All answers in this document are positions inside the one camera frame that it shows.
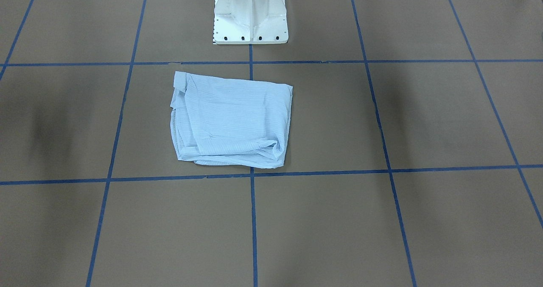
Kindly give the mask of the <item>light blue button shirt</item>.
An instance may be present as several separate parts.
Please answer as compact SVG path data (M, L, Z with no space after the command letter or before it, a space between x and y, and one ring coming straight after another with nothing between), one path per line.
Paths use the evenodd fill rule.
M176 71L171 139L178 160L275 169L285 163L293 87Z

